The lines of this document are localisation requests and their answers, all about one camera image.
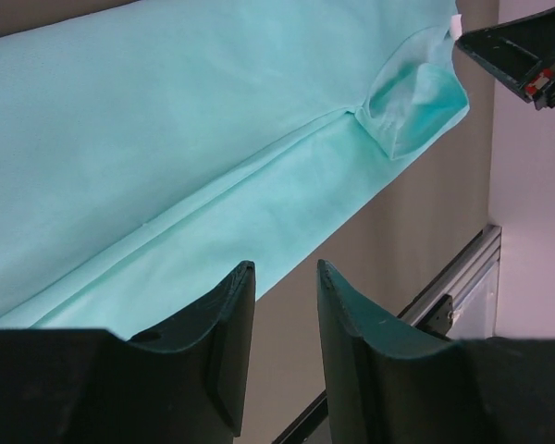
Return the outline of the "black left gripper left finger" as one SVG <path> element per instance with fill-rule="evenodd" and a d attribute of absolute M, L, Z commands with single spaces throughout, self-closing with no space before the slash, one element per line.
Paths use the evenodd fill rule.
<path fill-rule="evenodd" d="M 0 443 L 230 443 L 241 433 L 255 269 L 123 340 L 0 329 Z"/>

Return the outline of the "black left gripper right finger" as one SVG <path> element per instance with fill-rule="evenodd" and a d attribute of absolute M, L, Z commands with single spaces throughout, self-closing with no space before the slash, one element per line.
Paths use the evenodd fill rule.
<path fill-rule="evenodd" d="M 317 264 L 336 443 L 555 443 L 555 339 L 448 340 Z"/>

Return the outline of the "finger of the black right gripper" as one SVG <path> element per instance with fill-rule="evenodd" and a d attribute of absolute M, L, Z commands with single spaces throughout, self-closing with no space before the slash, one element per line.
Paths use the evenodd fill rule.
<path fill-rule="evenodd" d="M 555 7 L 466 32 L 456 45 L 535 109 L 555 107 Z"/>

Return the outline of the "teal t shirt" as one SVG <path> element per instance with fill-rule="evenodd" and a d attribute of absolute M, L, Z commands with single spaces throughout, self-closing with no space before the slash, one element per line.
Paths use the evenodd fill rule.
<path fill-rule="evenodd" d="M 285 277 L 468 112 L 451 1 L 138 1 L 0 38 L 0 328 Z"/>

